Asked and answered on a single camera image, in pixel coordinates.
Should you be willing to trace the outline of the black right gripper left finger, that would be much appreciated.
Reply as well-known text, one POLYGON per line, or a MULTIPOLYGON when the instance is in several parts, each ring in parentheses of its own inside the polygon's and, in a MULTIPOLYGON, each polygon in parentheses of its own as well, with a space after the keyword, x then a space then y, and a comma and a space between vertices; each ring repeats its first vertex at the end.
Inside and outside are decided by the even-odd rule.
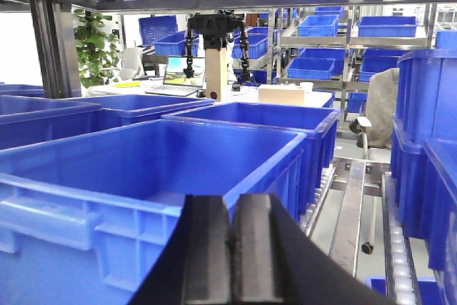
POLYGON ((229 304, 229 225, 221 196, 186 196, 169 242, 129 303, 229 304))

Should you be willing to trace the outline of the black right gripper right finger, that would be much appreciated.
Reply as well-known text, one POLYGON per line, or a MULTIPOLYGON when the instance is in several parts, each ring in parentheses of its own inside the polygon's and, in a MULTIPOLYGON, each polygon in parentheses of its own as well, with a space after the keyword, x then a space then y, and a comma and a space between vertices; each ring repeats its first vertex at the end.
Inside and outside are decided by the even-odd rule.
POLYGON ((391 304, 320 250, 273 194, 244 194, 233 217, 234 304, 391 304))

